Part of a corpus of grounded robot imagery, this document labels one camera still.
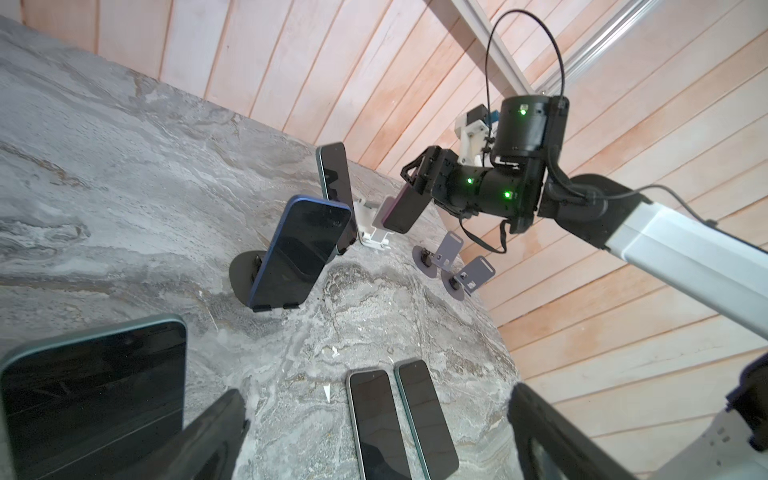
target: gray marble surface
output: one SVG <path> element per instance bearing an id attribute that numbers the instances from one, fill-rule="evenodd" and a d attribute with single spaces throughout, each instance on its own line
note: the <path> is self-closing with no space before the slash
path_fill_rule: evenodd
<path id="1" fill-rule="evenodd" d="M 396 192 L 350 170 L 356 197 Z M 0 17 L 0 354 L 178 313 L 185 422 L 226 389 L 246 399 L 235 477 L 334 479 L 358 478 L 347 371 L 391 374 L 418 356 L 458 450 L 453 478 L 520 478 L 505 419 L 518 374 L 498 331 L 478 301 L 412 265 L 414 245 L 445 234 L 434 207 L 391 251 L 334 260 L 298 310 L 254 314 L 235 299 L 230 260 L 266 248 L 294 194 L 321 194 L 313 147 Z"/>

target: black cable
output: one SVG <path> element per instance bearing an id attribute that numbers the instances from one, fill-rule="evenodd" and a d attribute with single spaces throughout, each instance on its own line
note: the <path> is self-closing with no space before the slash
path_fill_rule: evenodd
<path id="1" fill-rule="evenodd" d="M 661 190 L 664 190 L 669 195 L 673 196 L 674 199 L 677 200 L 677 202 L 682 206 L 682 208 L 684 208 L 693 218 L 695 218 L 696 220 L 700 221 L 701 223 L 703 223 L 704 225 L 706 225 L 708 227 L 714 228 L 714 227 L 717 226 L 717 222 L 715 220 L 705 220 L 705 219 L 703 219 L 699 214 L 697 214 L 694 211 L 693 208 L 690 207 L 689 204 L 686 203 L 685 200 L 683 200 L 683 198 L 680 195 L 677 194 L 677 192 L 675 192 L 674 190 L 669 188 L 667 185 L 659 185 L 659 184 L 646 185 L 645 187 L 640 187 L 640 188 L 637 188 L 635 190 L 632 190 L 632 191 L 629 191 L 629 192 L 626 192 L 626 193 L 623 193 L 623 194 L 604 195 L 602 197 L 602 200 L 621 200 L 622 198 L 627 198 L 627 197 L 631 197 L 633 195 L 637 195 L 641 191 L 648 190 L 649 188 L 660 188 Z"/>
<path id="2" fill-rule="evenodd" d="M 505 230 L 504 227 L 509 225 L 508 220 L 503 220 L 498 225 L 498 238 L 500 243 L 502 244 L 501 250 L 496 250 L 494 247 L 491 247 L 485 241 L 483 241 L 480 237 L 470 232 L 469 230 L 465 229 L 464 224 L 462 223 L 461 217 L 458 219 L 458 225 L 462 228 L 462 230 L 464 230 L 464 233 L 466 233 L 467 237 L 473 242 L 477 243 L 480 247 L 485 248 L 487 251 L 491 253 L 507 253 L 507 230 Z"/>

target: wooden wall panel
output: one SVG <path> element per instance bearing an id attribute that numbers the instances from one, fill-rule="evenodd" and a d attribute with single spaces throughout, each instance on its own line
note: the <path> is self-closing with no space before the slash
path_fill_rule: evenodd
<path id="1" fill-rule="evenodd" d="M 252 119 L 277 130 L 285 127 L 340 6 L 341 0 L 293 0 L 250 113 Z"/>
<path id="2" fill-rule="evenodd" d="M 159 78 L 171 0 L 99 0 L 98 54 Z"/>
<path id="3" fill-rule="evenodd" d="M 432 0 L 347 134 L 350 160 L 359 161 L 432 54 L 458 21 L 449 0 Z"/>
<path id="4" fill-rule="evenodd" d="M 231 1 L 205 98 L 247 116 L 292 2 Z"/>
<path id="5" fill-rule="evenodd" d="M 344 1 L 283 131 L 315 142 L 388 6 L 389 0 Z"/>
<path id="6" fill-rule="evenodd" d="M 507 0 L 498 9 L 497 14 L 510 8 L 522 8 L 527 4 L 528 0 Z M 397 171 L 399 167 L 396 167 L 396 165 L 399 163 L 408 163 L 405 160 L 407 158 L 406 151 L 414 144 L 415 139 L 423 132 L 427 124 L 435 118 L 440 108 L 448 101 L 450 96 L 462 85 L 462 82 L 469 73 L 476 68 L 476 59 L 482 57 L 484 53 L 485 49 L 480 42 L 475 41 L 470 45 L 467 52 L 445 76 L 440 85 L 421 107 L 419 113 L 402 131 L 394 145 L 390 147 L 381 163 L 376 167 L 379 172 L 388 174 L 390 171 Z"/>
<path id="7" fill-rule="evenodd" d="M 662 2 L 566 91 L 566 140 L 725 15 L 738 0 Z M 610 78 L 611 81 L 600 81 Z"/>
<path id="8" fill-rule="evenodd" d="M 83 50 L 96 52 L 97 0 L 25 0 L 25 24 Z"/>
<path id="9" fill-rule="evenodd" d="M 689 325 L 716 313 L 672 287 L 664 287 L 512 351 L 524 378 Z"/>
<path id="10" fill-rule="evenodd" d="M 160 80 L 203 97 L 230 0 L 174 0 Z"/>
<path id="11" fill-rule="evenodd" d="M 547 28 L 555 36 L 555 39 L 565 30 L 571 21 L 578 16 L 590 0 L 562 0 L 547 16 Z M 525 71 L 526 68 L 536 59 L 546 48 L 552 48 L 549 37 L 538 25 L 534 27 L 531 35 L 520 45 L 515 52 L 515 63 Z"/>
<path id="12" fill-rule="evenodd" d="M 594 442 L 635 474 L 653 472 L 704 433 L 712 415 L 597 437 Z"/>
<path id="13" fill-rule="evenodd" d="M 766 349 L 555 404 L 594 437 L 718 413 L 739 374 Z"/>
<path id="14" fill-rule="evenodd" d="M 392 0 L 320 132 L 318 145 L 344 140 L 426 8 L 426 2 Z"/>
<path id="15" fill-rule="evenodd" d="M 581 48 L 587 40 L 595 36 L 628 2 L 629 0 L 592 0 L 571 23 L 556 35 L 561 53 L 564 58 L 570 57 L 574 51 Z M 524 75 L 537 87 L 558 70 L 557 57 L 553 48 L 546 48 L 524 70 Z"/>
<path id="16" fill-rule="evenodd" d="M 718 315 L 526 382 L 549 402 L 560 402 L 767 346 L 763 337 Z"/>
<path id="17" fill-rule="evenodd" d="M 0 0 L 0 15 L 22 22 L 22 0 Z"/>
<path id="18" fill-rule="evenodd" d="M 461 59 L 470 45 L 476 44 L 475 34 L 466 23 L 456 21 L 443 38 L 435 53 L 413 80 L 395 109 L 376 132 L 373 140 L 359 158 L 359 163 L 376 168 L 402 133 L 401 125 L 407 125 L 419 113 L 432 92 Z"/>

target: smartphone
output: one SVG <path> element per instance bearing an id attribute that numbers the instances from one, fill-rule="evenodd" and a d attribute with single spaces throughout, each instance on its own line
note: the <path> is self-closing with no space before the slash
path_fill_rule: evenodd
<path id="1" fill-rule="evenodd" d="M 320 186 L 326 200 L 341 202 L 349 207 L 352 217 L 336 245 L 336 253 L 343 255 L 357 241 L 357 222 L 352 198 L 352 184 L 349 182 L 349 165 L 346 150 L 341 142 L 323 145 L 315 150 Z"/>
<path id="2" fill-rule="evenodd" d="M 389 376 L 384 370 L 357 370 L 347 376 L 346 390 L 362 479 L 410 480 Z"/>
<path id="3" fill-rule="evenodd" d="M 181 432 L 187 327 L 151 316 L 6 355 L 2 419 L 18 480 L 107 478 Z"/>
<path id="4" fill-rule="evenodd" d="M 253 280 L 248 306 L 260 311 L 303 303 L 351 216 L 339 202 L 300 195 L 288 200 Z"/>
<path id="5" fill-rule="evenodd" d="M 458 456 L 424 360 L 395 364 L 395 381 L 427 480 L 445 480 L 458 470 Z"/>
<path id="6" fill-rule="evenodd" d="M 403 185 L 389 211 L 384 213 L 382 226 L 393 232 L 408 233 L 431 201 L 429 195 L 420 194 L 409 184 Z"/>

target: black suction cup base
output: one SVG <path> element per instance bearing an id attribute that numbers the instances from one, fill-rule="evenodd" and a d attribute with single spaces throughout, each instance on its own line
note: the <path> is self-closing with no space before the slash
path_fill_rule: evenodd
<path id="1" fill-rule="evenodd" d="M 429 250 L 427 250 L 424 247 L 420 247 L 419 245 L 416 245 L 413 247 L 412 255 L 413 255 L 413 263 L 416 265 L 416 268 L 422 271 L 426 276 L 429 278 L 437 278 L 437 266 L 429 262 L 429 265 L 427 266 L 426 263 L 424 263 L 424 259 L 430 254 Z"/>
<path id="2" fill-rule="evenodd" d="M 235 292 L 235 297 L 245 306 L 249 307 L 250 288 L 253 279 L 259 273 L 261 261 L 266 256 L 264 250 L 251 250 L 242 252 L 230 263 L 230 284 Z"/>
<path id="3" fill-rule="evenodd" d="M 459 302 L 463 301 L 464 287 L 457 280 L 453 279 L 453 273 L 446 272 L 445 270 L 440 271 L 440 277 L 442 278 L 442 285 L 445 287 L 445 291 Z"/>

